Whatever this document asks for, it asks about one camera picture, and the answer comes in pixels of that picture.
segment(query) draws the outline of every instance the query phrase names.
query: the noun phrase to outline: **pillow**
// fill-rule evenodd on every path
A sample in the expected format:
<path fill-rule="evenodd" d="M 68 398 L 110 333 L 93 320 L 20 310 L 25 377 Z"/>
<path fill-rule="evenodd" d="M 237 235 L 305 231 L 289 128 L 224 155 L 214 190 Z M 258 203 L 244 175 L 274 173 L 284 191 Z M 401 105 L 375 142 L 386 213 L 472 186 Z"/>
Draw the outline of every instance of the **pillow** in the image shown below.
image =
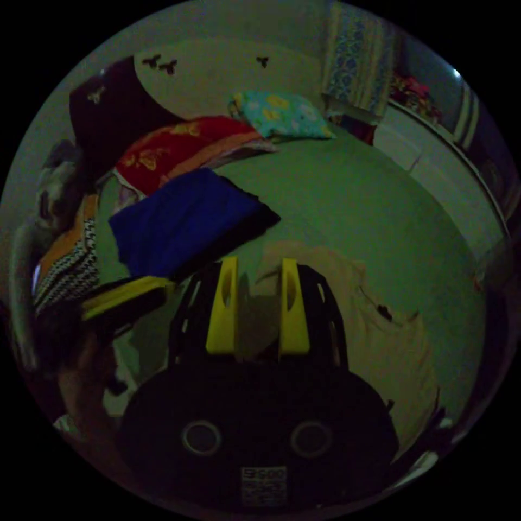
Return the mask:
<path fill-rule="evenodd" d="M 320 111 L 296 94 L 245 91 L 232 96 L 233 117 L 250 123 L 261 136 L 335 138 Z"/>
<path fill-rule="evenodd" d="M 171 179 L 201 167 L 215 168 L 277 148 L 248 123 L 226 116 L 206 117 L 151 132 L 117 162 L 120 182 L 152 195 Z"/>

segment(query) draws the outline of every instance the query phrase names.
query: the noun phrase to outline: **green bedsheet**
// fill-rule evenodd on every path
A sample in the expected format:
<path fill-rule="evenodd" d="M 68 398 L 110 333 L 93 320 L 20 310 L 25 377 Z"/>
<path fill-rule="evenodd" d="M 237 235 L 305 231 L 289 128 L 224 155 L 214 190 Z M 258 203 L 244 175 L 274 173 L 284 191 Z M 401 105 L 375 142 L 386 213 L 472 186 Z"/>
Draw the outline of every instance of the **green bedsheet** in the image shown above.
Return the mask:
<path fill-rule="evenodd" d="M 332 247 L 367 266 L 369 285 L 394 309 L 419 309 L 441 385 L 441 404 L 457 419 L 474 384 L 484 342 L 485 302 L 472 287 L 470 250 L 441 206 L 378 150 L 335 127 L 338 139 L 294 141 L 276 154 L 225 165 L 218 173 L 254 193 L 282 217 L 241 246 L 239 275 L 250 283 L 263 245 L 280 239 Z M 101 283 L 128 275 L 108 225 L 118 185 L 101 195 L 97 245 Z M 136 382 L 165 363 L 168 325 L 180 292 L 116 343 Z"/>

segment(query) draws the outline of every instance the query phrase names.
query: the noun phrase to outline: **beige cloth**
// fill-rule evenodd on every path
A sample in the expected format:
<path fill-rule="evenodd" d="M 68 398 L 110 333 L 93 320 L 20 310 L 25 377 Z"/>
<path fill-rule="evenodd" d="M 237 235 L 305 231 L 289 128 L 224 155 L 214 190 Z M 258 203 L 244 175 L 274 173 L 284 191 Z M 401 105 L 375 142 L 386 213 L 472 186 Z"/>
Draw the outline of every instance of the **beige cloth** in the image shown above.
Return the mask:
<path fill-rule="evenodd" d="M 385 403 L 395 403 L 390 414 L 400 444 L 398 458 L 427 426 L 437 401 L 438 384 L 420 314 L 403 316 L 388 308 L 391 322 L 377 310 L 379 304 L 385 304 L 367 288 L 363 263 L 350 262 L 325 247 L 276 242 L 264 250 L 250 305 L 246 305 L 249 320 L 239 323 L 243 330 L 239 338 L 244 350 L 249 347 L 249 355 L 276 340 L 278 269 L 284 257 L 295 258 L 326 278 L 344 320 L 350 370 L 368 382 Z"/>

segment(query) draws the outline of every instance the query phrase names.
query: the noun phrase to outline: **blue cloth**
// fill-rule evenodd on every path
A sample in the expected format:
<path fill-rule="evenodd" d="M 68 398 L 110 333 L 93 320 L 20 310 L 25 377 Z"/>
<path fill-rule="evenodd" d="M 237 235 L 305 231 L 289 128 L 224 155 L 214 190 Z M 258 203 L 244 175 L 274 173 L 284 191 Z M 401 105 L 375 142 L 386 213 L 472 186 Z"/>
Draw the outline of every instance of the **blue cloth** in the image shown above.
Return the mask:
<path fill-rule="evenodd" d="M 172 179 L 109 220 L 119 260 L 133 276 L 171 277 L 264 205 L 201 168 Z"/>

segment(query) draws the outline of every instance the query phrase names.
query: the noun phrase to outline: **folded clothes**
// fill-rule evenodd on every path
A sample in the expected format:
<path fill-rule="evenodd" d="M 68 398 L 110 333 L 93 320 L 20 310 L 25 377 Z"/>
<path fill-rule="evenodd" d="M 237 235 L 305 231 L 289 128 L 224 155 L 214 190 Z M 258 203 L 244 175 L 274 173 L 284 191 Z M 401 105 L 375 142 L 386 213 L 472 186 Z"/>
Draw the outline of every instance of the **folded clothes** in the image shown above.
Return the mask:
<path fill-rule="evenodd" d="M 121 210 L 109 224 L 131 275 L 183 279 L 280 219 L 254 195 L 201 168 Z"/>
<path fill-rule="evenodd" d="M 135 142 L 117 162 L 122 185 L 141 196 L 196 168 L 277 151 L 248 123 L 225 116 L 195 119 L 155 130 Z"/>

